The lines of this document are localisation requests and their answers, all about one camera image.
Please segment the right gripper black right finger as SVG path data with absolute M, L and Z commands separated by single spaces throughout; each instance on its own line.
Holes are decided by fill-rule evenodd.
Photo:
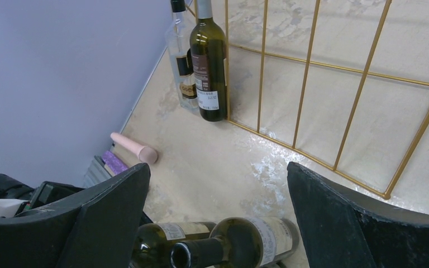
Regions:
M 384 203 L 296 162 L 287 172 L 310 267 L 429 267 L 429 214 Z

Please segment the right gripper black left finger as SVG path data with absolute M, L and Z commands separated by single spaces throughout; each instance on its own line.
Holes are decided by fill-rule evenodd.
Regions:
M 0 267 L 128 267 L 149 191 L 137 164 L 73 195 L 0 218 Z

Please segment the green wine bottle silver neck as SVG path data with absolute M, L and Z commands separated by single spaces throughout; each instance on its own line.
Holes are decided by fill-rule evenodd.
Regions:
M 190 52 L 198 106 L 203 119 L 218 122 L 226 119 L 228 112 L 225 33 L 213 19 L 210 0 L 197 2 L 197 15 Z

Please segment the clear liquor bottle black cap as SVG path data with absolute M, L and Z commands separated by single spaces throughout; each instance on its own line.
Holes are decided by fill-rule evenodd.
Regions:
M 192 113 L 197 113 L 199 106 L 189 41 L 195 20 L 187 11 L 184 0 L 170 0 L 170 6 L 173 21 L 165 34 L 165 39 L 174 75 L 175 91 L 180 105 Z

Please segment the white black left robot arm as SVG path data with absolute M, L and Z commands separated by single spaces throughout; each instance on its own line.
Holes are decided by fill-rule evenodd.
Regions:
M 50 181 L 32 188 L 8 175 L 0 174 L 0 218 L 12 218 L 82 190 L 73 185 Z

